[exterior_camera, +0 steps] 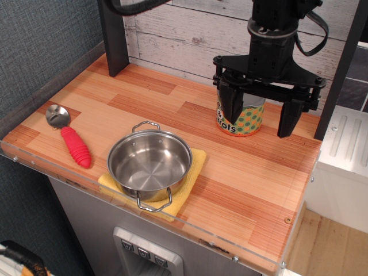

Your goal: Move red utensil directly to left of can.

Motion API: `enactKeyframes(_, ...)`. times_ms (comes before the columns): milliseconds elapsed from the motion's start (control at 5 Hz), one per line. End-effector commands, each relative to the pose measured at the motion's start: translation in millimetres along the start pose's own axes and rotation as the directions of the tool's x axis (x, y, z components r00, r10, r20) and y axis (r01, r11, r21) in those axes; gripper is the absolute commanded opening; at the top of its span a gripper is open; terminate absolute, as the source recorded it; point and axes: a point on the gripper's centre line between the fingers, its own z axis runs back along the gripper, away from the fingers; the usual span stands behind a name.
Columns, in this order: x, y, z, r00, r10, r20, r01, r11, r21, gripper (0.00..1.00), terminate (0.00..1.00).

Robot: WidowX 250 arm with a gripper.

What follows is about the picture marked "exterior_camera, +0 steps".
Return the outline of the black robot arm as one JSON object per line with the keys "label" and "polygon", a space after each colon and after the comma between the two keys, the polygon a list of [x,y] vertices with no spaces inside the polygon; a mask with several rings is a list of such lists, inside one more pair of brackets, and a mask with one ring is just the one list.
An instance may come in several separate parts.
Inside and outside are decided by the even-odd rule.
{"label": "black robot arm", "polygon": [[329,34],[327,23],[315,12],[322,1],[254,1],[248,21],[251,36],[248,55],[216,56],[213,83],[217,87],[217,125],[232,136],[249,136],[262,124],[266,99],[282,103],[277,135],[292,134],[303,112],[316,110],[322,77],[300,67],[293,59],[294,48],[313,56],[322,42],[303,50],[298,23],[308,17]]}

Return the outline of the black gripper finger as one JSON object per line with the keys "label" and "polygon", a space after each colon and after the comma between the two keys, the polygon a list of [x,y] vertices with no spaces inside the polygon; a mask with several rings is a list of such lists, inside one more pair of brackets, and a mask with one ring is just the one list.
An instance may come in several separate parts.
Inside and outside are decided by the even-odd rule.
{"label": "black gripper finger", "polygon": [[224,117],[234,124],[243,110],[244,79],[223,75],[220,79],[220,102]]}
{"label": "black gripper finger", "polygon": [[296,127],[303,110],[304,102],[293,99],[283,104],[279,121],[277,136],[289,137]]}

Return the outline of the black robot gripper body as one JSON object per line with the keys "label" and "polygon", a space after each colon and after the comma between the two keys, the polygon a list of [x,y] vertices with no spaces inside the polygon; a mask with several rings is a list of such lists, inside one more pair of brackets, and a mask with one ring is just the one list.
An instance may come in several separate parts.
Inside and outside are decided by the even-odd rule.
{"label": "black robot gripper body", "polygon": [[293,58],[300,41],[295,27],[269,30],[250,27],[250,52],[239,56],[216,56],[213,82],[220,92],[223,75],[244,79],[244,93],[282,102],[304,102],[302,111],[316,110],[320,91],[326,86],[322,77],[300,67]]}

